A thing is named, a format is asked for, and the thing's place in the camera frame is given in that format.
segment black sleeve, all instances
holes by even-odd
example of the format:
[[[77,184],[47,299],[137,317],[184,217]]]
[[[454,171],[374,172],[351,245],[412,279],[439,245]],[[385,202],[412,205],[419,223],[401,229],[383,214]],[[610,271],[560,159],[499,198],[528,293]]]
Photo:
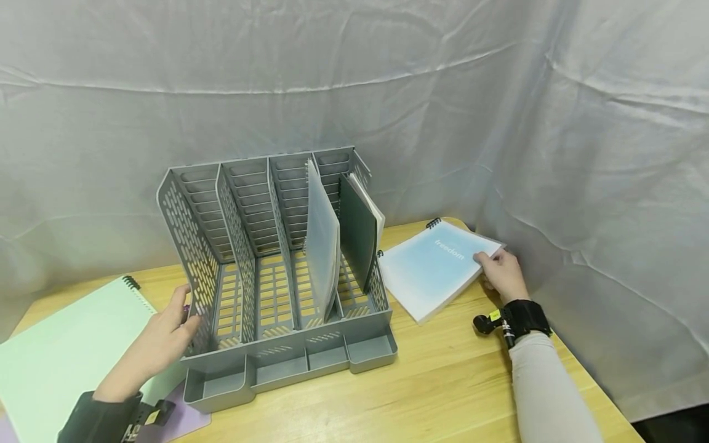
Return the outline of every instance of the black sleeve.
[[[121,443],[134,419],[141,393],[123,403],[94,400],[94,392],[84,392],[74,406],[57,443]]]

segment hand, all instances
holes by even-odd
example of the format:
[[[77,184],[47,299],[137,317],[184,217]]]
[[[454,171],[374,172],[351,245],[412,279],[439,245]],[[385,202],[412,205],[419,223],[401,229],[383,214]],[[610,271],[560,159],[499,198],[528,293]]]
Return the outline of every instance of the hand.
[[[529,300],[522,269],[517,263],[517,257],[510,252],[500,249],[492,258],[485,252],[478,252],[473,256],[480,263],[485,272],[487,281],[484,285],[500,293],[502,304],[506,305],[512,300]]]
[[[148,320],[145,329],[101,382],[94,400],[122,403],[182,356],[200,322],[200,317],[193,315],[181,325],[188,292],[189,285],[175,288],[165,310]]]

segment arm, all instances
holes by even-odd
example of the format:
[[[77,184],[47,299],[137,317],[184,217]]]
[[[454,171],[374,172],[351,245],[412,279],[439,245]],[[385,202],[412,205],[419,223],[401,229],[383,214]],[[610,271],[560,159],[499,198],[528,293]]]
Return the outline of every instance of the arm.
[[[484,285],[500,293],[503,304],[529,300],[517,257],[500,251],[492,258],[481,252]],[[533,331],[510,349],[517,421],[524,443],[596,443],[601,433],[591,411],[569,377],[552,341]]]
[[[143,396],[140,387],[178,360],[197,332],[199,316],[182,324],[188,292],[188,285],[176,288],[167,308],[150,318],[99,387],[79,397],[59,443],[121,442]]]

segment gray cloth backdrop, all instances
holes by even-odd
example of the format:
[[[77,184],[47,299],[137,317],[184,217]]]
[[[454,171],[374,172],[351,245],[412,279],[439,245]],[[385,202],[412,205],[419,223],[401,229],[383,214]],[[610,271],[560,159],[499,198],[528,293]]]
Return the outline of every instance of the gray cloth backdrop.
[[[176,263],[154,198],[169,166],[355,145],[389,225],[452,215],[520,255],[628,419],[707,402],[707,16],[702,0],[5,1],[0,308]]]

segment mint green notebook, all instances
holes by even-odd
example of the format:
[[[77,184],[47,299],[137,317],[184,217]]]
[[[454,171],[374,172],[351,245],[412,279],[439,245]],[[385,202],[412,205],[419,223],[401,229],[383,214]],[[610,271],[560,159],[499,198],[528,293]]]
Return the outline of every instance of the mint green notebook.
[[[0,344],[0,401],[21,443],[56,442],[79,396],[96,389],[155,309],[121,277]],[[179,363],[148,381],[155,404],[184,379]]]

